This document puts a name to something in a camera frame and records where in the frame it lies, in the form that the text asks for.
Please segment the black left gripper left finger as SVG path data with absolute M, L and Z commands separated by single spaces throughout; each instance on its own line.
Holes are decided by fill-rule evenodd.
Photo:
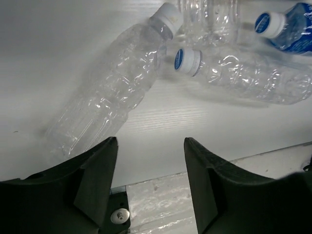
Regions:
M 64 163 L 0 184 L 3 234 L 96 234 L 105 218 L 117 160 L 110 137 Z

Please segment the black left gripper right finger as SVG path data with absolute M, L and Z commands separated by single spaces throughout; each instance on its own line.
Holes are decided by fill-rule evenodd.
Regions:
M 312 174 L 272 179 L 244 170 L 184 140 L 185 162 L 200 234 L 309 234 Z

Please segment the clear bottle plain white cap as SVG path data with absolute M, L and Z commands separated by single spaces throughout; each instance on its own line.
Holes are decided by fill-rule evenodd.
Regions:
M 80 155 L 118 132 L 156 81 L 166 43 L 182 24 L 182 13 L 166 2 L 110 44 L 44 136 L 54 162 Z

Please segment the clear bottle blue-white cap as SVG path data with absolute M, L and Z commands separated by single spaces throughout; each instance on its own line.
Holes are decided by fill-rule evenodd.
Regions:
M 180 48 L 176 71 L 206 86 L 216 86 L 239 98 L 291 105 L 312 95 L 312 71 L 297 64 L 232 47 L 197 50 Z

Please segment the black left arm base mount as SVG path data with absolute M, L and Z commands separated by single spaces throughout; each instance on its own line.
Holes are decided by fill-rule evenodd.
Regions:
M 126 186 L 110 190 L 105 218 L 99 234 L 128 234 L 131 225 Z

